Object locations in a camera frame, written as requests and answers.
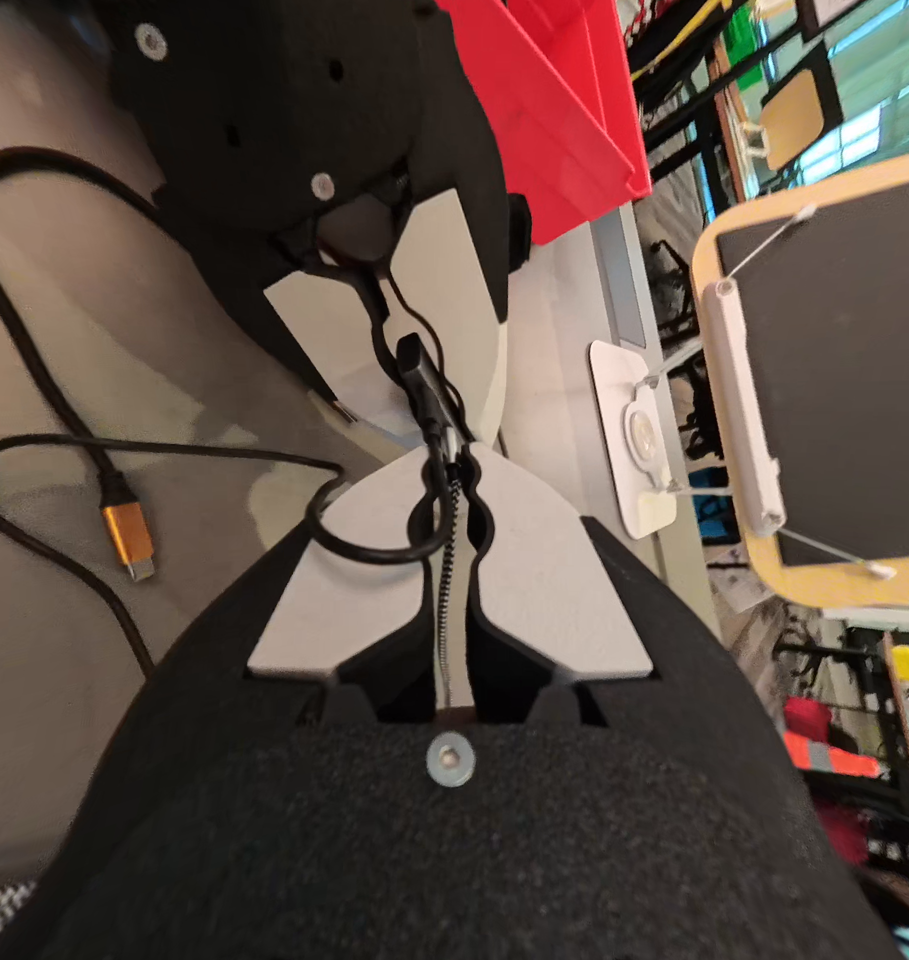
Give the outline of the tan rounded board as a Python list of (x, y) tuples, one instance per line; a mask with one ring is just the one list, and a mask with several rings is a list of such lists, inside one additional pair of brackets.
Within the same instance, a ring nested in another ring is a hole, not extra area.
[(793, 163), (821, 138), (824, 124), (817, 77), (811, 69), (804, 69), (761, 109), (769, 171), (777, 173)]

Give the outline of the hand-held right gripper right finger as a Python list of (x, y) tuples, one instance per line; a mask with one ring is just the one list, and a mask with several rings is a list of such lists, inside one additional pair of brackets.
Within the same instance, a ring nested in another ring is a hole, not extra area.
[(569, 681), (651, 676), (652, 659), (578, 510), (482, 443), (468, 446), (467, 463), (481, 627)]

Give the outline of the orange striped cone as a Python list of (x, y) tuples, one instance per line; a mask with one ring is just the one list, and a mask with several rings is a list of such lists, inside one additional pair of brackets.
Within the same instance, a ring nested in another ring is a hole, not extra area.
[(874, 757), (837, 748), (790, 730), (783, 733), (783, 741), (793, 766), (802, 772), (869, 780), (878, 780), (885, 772)]

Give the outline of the red plastic bin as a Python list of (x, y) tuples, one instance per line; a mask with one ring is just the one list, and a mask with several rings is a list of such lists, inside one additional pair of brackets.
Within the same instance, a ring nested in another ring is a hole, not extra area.
[(651, 196), (614, 1), (439, 1), (495, 134), (511, 194), (545, 246)]

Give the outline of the red bag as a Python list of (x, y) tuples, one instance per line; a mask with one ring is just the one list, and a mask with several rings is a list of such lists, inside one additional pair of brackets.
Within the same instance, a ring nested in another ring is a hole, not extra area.
[(784, 730), (817, 743), (830, 743), (832, 709), (826, 703), (791, 696), (784, 700)]

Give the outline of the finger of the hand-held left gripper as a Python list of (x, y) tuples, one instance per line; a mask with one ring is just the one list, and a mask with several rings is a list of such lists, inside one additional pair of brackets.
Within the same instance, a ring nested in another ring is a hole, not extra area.
[(406, 394), (376, 357), (371, 319), (355, 289), (299, 271), (264, 294), (348, 414), (400, 445), (421, 443)]
[(508, 325), (499, 322), (457, 190), (417, 203), (390, 261), (408, 306), (429, 322), (474, 438), (495, 445), (508, 383)]

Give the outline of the grey desk flap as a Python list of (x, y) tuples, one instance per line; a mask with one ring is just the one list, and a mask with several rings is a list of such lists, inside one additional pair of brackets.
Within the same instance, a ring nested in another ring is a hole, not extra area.
[(591, 233), (613, 340), (644, 351), (646, 333), (631, 259), (640, 246), (631, 206), (625, 204), (592, 222)]

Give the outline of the black cable orange plugs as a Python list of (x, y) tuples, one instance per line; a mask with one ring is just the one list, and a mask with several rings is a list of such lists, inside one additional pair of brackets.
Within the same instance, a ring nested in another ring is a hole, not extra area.
[[(19, 174), (54, 173), (96, 186), (136, 210), (154, 226), (160, 226), (155, 207), (112, 174), (58, 150), (41, 147), (11, 147), (0, 150), (0, 182)], [(0, 282), (0, 320), (22, 366), (35, 388), (71, 435), (92, 438), (93, 434), (53, 378), (25, 323)], [(88, 450), (100, 490), (100, 512), (121, 565), (130, 578), (139, 582), (153, 575), (154, 548), (149, 524), (125, 474), (106, 451)]]

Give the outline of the braided cable silver plug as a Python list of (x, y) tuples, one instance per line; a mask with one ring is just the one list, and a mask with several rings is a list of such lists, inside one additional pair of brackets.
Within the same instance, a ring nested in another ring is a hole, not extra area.
[(446, 549), (413, 621), (334, 687), (245, 663), (310, 539), (305, 524), (149, 672), (64, 843), (0, 932), (0, 958), (428, 958), (416, 750), (433, 719)]

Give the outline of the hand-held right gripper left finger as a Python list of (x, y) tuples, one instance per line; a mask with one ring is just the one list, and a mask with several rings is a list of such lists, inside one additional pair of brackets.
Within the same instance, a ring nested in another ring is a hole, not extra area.
[[(326, 529), (358, 546), (401, 549), (426, 496), (424, 447), (350, 486), (323, 515)], [(426, 560), (378, 566), (334, 554), (312, 538), (247, 661), (259, 678), (325, 682), (343, 666), (385, 654), (389, 684), (414, 648), (419, 673), (434, 651), (432, 570)]]

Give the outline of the grey usb hub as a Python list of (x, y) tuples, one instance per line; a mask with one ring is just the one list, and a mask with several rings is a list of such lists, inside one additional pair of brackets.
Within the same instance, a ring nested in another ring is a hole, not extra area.
[(398, 341), (396, 367), (413, 419), (424, 437), (431, 431), (441, 436), (450, 428), (461, 445), (472, 441), (454, 388), (417, 333), (408, 333)]

